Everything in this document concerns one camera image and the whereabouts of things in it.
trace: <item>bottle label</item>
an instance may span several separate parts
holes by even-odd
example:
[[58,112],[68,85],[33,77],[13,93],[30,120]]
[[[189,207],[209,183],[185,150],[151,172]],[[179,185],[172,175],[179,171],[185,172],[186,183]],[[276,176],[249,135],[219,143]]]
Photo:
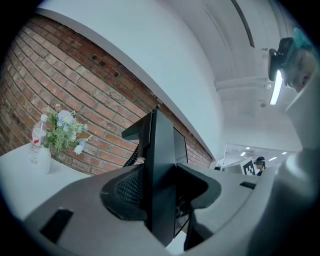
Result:
[[41,147],[45,142],[46,134],[47,133],[43,130],[38,130],[37,128],[33,129],[31,135],[32,143],[37,147]]

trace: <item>white table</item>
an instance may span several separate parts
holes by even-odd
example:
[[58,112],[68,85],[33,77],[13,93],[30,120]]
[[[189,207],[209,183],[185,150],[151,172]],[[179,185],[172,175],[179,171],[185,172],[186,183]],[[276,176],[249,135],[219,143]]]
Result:
[[42,174],[29,160],[30,144],[0,157],[0,184],[11,213],[24,220],[34,209],[68,184],[90,177],[51,158],[50,172]]

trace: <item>plastic water bottle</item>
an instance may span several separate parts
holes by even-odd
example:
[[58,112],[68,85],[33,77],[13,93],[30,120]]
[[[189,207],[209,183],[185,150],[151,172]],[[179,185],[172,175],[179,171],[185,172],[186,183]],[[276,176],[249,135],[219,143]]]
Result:
[[47,135],[47,120],[48,117],[45,114],[42,114],[40,121],[34,125],[32,130],[29,158],[33,164],[38,163],[38,154],[45,142],[45,138]]

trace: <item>black cable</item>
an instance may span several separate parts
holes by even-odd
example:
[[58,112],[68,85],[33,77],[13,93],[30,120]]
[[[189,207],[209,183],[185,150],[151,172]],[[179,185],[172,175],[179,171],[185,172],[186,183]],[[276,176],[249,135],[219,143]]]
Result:
[[138,147],[139,147],[139,145],[136,146],[134,152],[132,153],[132,155],[130,156],[128,161],[126,161],[126,163],[124,164],[123,167],[132,166],[135,164],[135,162],[138,160]]

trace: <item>fluorescent tube light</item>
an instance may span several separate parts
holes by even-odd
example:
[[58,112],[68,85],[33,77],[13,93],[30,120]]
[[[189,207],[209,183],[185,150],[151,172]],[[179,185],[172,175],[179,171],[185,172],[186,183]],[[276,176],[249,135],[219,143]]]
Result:
[[275,83],[274,83],[274,89],[273,89],[273,94],[270,100],[270,105],[276,105],[280,90],[281,90],[281,85],[282,85],[282,76],[281,72],[278,70],[276,73],[276,78],[275,78]]

